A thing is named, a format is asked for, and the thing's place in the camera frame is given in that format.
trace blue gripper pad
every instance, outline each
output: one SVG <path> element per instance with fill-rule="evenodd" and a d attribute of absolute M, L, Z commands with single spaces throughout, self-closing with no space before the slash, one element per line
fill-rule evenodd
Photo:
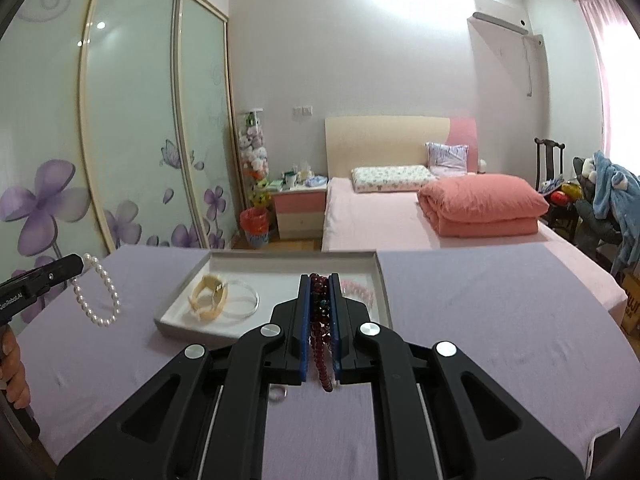
<path fill-rule="evenodd" d="M 300 337 L 300 380 L 306 382 L 306 371 L 309 367 L 309 329 L 311 327 L 311 279 L 306 280 L 305 303 L 302 311 L 302 336 Z"/>
<path fill-rule="evenodd" d="M 340 291 L 340 279 L 337 274 L 329 276 L 329 322 L 331 325 L 331 356 L 334 361 L 334 377 L 340 380 L 340 333 L 338 332 L 338 313 L 335 303 L 335 291 Z"/>

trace cup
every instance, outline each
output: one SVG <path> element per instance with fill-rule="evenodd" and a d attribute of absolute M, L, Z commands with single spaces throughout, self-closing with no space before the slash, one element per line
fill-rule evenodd
<path fill-rule="evenodd" d="M 295 173 L 285 173 L 284 182 L 289 189 L 295 187 L 297 177 Z"/>

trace pink bracelet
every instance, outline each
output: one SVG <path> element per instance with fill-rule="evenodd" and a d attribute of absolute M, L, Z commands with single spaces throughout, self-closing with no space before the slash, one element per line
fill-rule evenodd
<path fill-rule="evenodd" d="M 370 288 L 360 285 L 352 280 L 340 280 L 342 287 L 342 295 L 344 297 L 352 296 L 352 300 L 361 301 L 371 311 L 373 307 L 374 293 Z"/>

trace sliding wardrobe door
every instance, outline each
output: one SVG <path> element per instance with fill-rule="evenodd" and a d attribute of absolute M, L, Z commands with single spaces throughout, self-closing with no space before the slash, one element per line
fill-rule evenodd
<path fill-rule="evenodd" d="M 97 0 L 86 67 L 86 140 L 115 247 L 199 247 L 172 87 L 177 0 Z"/>
<path fill-rule="evenodd" d="M 196 1 L 183 0 L 179 73 L 184 135 L 195 157 L 196 204 L 214 249 L 229 245 L 240 207 L 225 66 L 225 24 Z"/>
<path fill-rule="evenodd" d="M 69 253 L 106 254 L 77 115 L 88 4 L 25 0 L 0 40 L 0 282 Z M 14 317 L 14 330 L 62 288 Z"/>

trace purple tablecloth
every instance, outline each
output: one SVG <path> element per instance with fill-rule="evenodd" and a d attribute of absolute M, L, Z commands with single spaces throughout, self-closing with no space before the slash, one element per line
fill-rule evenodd
<path fill-rule="evenodd" d="M 56 462 L 185 346 L 164 338 L 153 314 L 203 255 L 124 246 L 104 262 L 124 303 L 114 327 L 88 322 L 66 290 L 20 335 L 40 439 Z M 596 431 L 626 428 L 640 365 L 606 310 L 542 245 L 379 258 L 394 329 L 425 346 L 456 342 L 580 460 Z M 95 273 L 81 286 L 106 313 Z M 326 394 L 311 381 L 270 405 L 264 480 L 376 475 L 368 386 Z"/>

